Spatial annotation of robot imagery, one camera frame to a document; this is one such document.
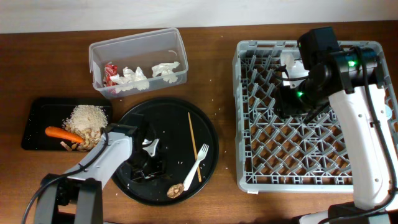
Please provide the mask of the white napkin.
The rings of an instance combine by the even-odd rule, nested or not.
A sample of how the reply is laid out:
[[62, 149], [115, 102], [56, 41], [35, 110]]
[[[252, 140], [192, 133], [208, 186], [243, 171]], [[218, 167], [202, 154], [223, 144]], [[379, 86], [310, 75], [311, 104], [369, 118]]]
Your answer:
[[123, 69], [122, 76], [116, 74], [111, 76], [110, 80], [117, 85], [130, 84], [129, 86], [125, 87], [116, 87], [115, 88], [116, 93], [119, 93], [121, 91], [128, 91], [133, 88], [137, 88], [139, 91], [146, 90], [150, 86], [147, 77], [144, 75], [140, 67], [137, 67], [135, 72], [130, 68], [125, 67]]

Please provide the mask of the white tissue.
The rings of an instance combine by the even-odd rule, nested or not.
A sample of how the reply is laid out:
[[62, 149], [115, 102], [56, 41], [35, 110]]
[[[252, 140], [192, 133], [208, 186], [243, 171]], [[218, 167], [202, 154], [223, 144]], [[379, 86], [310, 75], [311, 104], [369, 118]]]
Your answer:
[[160, 63], [152, 67], [152, 76], [156, 77], [160, 75], [165, 82], [175, 83], [177, 76], [174, 74], [173, 69], [180, 65], [179, 62], [173, 63]]

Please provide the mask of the brown mushroom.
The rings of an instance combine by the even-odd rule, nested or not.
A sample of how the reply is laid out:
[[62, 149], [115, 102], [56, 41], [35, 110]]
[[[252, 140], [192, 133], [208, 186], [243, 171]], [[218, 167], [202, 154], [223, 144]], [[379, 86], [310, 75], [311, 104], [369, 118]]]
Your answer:
[[168, 189], [167, 196], [168, 198], [177, 198], [184, 192], [184, 189], [183, 184], [175, 184]]

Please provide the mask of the red candy wrapper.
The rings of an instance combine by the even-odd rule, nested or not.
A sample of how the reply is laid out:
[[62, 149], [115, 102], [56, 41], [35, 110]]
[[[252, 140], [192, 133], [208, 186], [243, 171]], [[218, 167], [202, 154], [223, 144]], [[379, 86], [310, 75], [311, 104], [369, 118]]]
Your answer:
[[113, 65], [112, 63], [108, 63], [104, 66], [104, 77], [103, 77], [103, 83], [104, 86], [115, 86], [116, 83], [112, 81], [111, 77], [117, 75], [117, 65]]

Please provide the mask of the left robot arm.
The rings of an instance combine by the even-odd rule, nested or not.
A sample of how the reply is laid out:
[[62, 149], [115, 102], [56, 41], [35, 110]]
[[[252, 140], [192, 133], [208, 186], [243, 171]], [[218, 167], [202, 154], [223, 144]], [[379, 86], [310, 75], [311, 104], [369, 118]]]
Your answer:
[[101, 128], [99, 143], [61, 175], [48, 174], [34, 194], [34, 223], [103, 223], [103, 188], [112, 176], [127, 170], [131, 182], [145, 182], [164, 173], [154, 125], [142, 114]]

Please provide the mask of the orange carrot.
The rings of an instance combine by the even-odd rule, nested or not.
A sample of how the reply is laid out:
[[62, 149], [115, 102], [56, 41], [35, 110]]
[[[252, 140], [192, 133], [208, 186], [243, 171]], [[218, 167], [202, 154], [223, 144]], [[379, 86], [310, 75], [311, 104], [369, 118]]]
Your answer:
[[70, 133], [62, 128], [49, 126], [45, 129], [45, 134], [49, 137], [66, 139], [69, 141], [83, 143], [85, 140], [77, 134]]

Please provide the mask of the wooden chopstick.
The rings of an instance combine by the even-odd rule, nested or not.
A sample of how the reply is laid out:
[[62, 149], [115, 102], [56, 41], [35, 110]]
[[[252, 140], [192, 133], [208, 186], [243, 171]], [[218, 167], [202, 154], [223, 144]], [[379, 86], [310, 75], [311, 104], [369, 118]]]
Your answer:
[[[187, 114], [188, 114], [188, 123], [189, 123], [189, 127], [190, 127], [190, 135], [191, 135], [191, 139], [192, 139], [194, 156], [195, 156], [195, 159], [197, 159], [197, 147], [196, 147], [195, 136], [194, 136], [194, 132], [193, 132], [192, 119], [190, 116], [190, 112], [188, 112]], [[199, 167], [197, 167], [197, 176], [198, 176], [199, 183], [202, 182], [202, 177], [201, 177], [201, 172], [200, 172]]]

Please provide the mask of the grey plate with food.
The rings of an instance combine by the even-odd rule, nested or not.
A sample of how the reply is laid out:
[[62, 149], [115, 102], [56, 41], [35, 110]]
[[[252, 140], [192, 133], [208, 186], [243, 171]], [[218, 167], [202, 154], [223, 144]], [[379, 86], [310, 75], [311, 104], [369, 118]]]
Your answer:
[[292, 53], [281, 53], [280, 64], [285, 67], [286, 71], [281, 72], [282, 78], [304, 78], [308, 77], [308, 70], [304, 69], [302, 60], [295, 59]]

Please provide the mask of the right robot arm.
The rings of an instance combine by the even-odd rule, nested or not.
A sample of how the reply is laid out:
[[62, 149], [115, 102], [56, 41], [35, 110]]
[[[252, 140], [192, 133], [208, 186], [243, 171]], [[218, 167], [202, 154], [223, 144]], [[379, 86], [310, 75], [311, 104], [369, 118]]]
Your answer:
[[397, 211], [397, 138], [386, 110], [390, 87], [378, 44], [348, 50], [338, 44], [300, 43], [301, 67], [290, 53], [279, 70], [278, 112], [308, 120], [331, 108], [338, 118], [353, 173], [352, 203], [302, 216], [300, 223], [389, 223]]

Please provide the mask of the white plastic fork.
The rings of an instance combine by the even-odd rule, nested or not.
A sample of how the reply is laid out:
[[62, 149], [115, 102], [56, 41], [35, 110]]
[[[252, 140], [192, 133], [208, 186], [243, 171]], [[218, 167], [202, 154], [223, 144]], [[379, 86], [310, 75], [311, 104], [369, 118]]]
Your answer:
[[197, 168], [198, 168], [200, 162], [202, 160], [204, 160], [204, 158], [206, 157], [208, 150], [209, 150], [209, 145], [207, 145], [207, 144], [203, 144], [202, 147], [200, 148], [194, 165], [192, 166], [192, 168], [190, 169], [190, 172], [187, 174], [185, 180], [183, 181], [183, 186], [184, 186], [183, 190], [184, 191], [187, 191], [190, 188], [190, 185], [193, 181], [195, 173], [197, 172]]

